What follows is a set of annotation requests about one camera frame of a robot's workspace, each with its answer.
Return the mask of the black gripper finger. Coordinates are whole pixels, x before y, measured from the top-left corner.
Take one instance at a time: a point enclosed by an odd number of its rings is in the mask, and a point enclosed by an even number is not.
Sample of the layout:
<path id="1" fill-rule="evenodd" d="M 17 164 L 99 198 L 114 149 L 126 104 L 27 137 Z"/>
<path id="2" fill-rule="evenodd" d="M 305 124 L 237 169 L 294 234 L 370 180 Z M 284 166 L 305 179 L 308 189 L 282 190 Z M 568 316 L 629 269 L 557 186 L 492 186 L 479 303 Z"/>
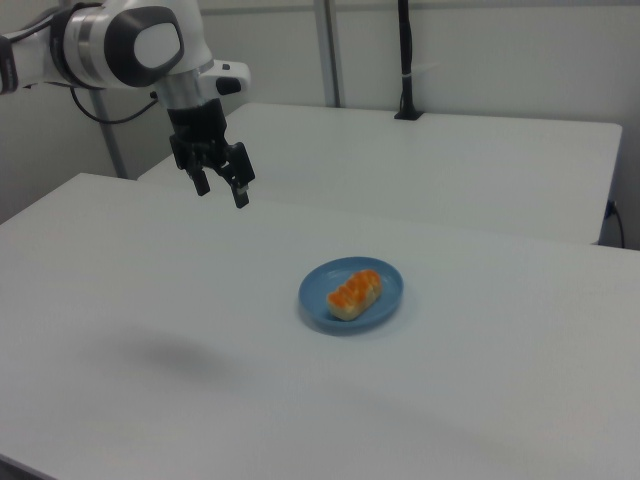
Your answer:
<path id="1" fill-rule="evenodd" d="M 255 179 L 255 173 L 242 142 L 226 145 L 222 148 L 222 164 L 219 175 L 229 185 L 236 207 L 242 209 L 247 206 L 249 204 L 249 184 Z"/>
<path id="2" fill-rule="evenodd" d="M 210 192 L 210 185 L 204 172 L 204 167 L 197 157 L 189 159 L 187 173 L 199 196 L 204 196 Z"/>

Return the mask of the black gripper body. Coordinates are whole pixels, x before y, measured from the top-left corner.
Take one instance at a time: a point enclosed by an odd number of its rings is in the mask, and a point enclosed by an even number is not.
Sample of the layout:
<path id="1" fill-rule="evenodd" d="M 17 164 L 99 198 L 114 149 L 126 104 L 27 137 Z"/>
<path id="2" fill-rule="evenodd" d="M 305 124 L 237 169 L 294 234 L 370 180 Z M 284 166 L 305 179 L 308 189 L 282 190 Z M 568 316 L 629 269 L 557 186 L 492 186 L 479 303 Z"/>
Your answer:
<path id="1" fill-rule="evenodd" d="M 222 103 L 214 99 L 189 109 L 168 111 L 174 134 L 170 143 L 179 169 L 194 172 L 204 167 L 231 172 Z"/>

